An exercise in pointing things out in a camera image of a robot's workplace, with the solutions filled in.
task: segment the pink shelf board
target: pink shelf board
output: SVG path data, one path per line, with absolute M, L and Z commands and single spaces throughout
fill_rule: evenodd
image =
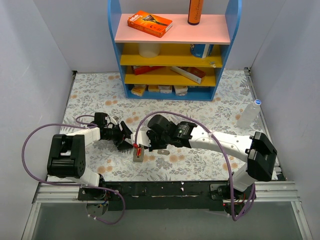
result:
M 155 14 L 173 21 L 171 29 L 161 38 L 129 27 L 127 20 L 132 15 L 121 15 L 116 43 L 230 44 L 225 15 L 203 14 L 198 25 L 190 25 L 187 14 Z

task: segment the orange cylinder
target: orange cylinder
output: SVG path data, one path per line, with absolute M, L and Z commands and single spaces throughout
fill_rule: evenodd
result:
M 191 25 L 197 25 L 200 22 L 202 6 L 204 0 L 190 0 L 188 23 Z

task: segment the white wall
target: white wall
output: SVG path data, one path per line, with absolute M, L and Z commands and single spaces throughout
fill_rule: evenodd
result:
M 118 71 L 107 0 L 33 0 L 66 62 L 79 72 Z M 227 68 L 250 67 L 285 0 L 243 0 L 243 15 Z M 229 0 L 204 1 L 204 14 L 224 14 Z M 120 0 L 123 13 L 187 14 L 188 0 Z
M 320 239 L 320 1 L 287 0 L 252 66 L 282 170 Z
M 20 239 L 38 183 L 24 171 L 21 148 L 37 126 L 61 122 L 72 72 L 32 0 L 0 0 L 0 238 Z M 45 177 L 51 136 L 37 134 L 27 162 Z

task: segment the floral tablecloth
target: floral tablecloth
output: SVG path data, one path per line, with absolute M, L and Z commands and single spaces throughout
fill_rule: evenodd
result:
M 152 99 L 127 99 L 120 75 L 112 73 L 80 73 L 76 75 L 66 107 L 64 124 L 76 125 L 75 117 L 105 112 L 124 120 L 135 131 L 140 120 L 154 111 L 166 110 L 188 115 L 209 129 L 234 134 L 253 135 L 264 131 L 257 117 L 248 129 L 240 129 L 236 122 L 247 104 L 253 101 L 245 73 L 225 70 L 213 101 L 175 101 Z M 176 116 L 165 115 L 178 123 Z M 93 119 L 84 118 L 84 122 Z M 72 128 L 61 128 L 61 133 L 71 133 Z M 110 141 L 99 141 L 87 147 L 86 164 L 102 174 L 106 181 L 187 181 L 226 180 L 227 165 L 223 155 L 204 149 L 168 146 L 170 154 L 161 155 L 156 150 L 145 151 L 143 162 L 133 162 L 133 149 L 119 152 Z M 233 171 L 244 163 L 230 156 Z

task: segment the blue and white can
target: blue and white can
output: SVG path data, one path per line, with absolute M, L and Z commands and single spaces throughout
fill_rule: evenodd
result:
M 204 59 L 211 55 L 213 48 L 213 44 L 191 44 L 190 52 L 193 56 Z

